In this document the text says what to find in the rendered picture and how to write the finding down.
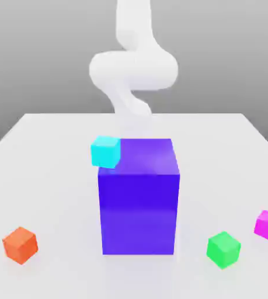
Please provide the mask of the small green cube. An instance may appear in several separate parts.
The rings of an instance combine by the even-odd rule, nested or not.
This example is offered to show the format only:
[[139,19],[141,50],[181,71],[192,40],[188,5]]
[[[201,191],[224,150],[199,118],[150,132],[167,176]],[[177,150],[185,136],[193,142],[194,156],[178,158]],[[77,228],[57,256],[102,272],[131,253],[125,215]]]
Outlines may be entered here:
[[208,239],[206,254],[220,269],[225,269],[238,260],[240,250],[241,243],[223,231]]

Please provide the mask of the small cyan cube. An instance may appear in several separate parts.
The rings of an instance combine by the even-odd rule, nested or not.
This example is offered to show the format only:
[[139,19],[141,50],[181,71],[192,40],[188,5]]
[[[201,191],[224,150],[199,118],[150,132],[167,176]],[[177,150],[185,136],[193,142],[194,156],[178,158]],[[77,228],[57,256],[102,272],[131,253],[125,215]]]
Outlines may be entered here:
[[121,139],[98,136],[91,144],[92,165],[113,169],[121,158]]

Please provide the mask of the large purple box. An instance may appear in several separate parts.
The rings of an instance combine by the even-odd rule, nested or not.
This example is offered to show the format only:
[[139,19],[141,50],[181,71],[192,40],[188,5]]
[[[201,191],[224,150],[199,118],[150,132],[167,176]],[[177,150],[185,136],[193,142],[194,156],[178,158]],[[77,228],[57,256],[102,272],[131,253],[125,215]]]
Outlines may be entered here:
[[98,170],[103,254],[173,254],[179,186],[171,139],[121,139],[119,163]]

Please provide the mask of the small orange cube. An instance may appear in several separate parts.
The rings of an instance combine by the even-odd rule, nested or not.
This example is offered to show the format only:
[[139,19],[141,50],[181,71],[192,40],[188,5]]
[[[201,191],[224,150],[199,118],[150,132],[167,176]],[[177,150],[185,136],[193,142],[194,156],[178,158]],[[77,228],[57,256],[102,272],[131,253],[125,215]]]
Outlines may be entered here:
[[18,227],[2,240],[7,257],[18,264],[24,264],[38,251],[36,234]]

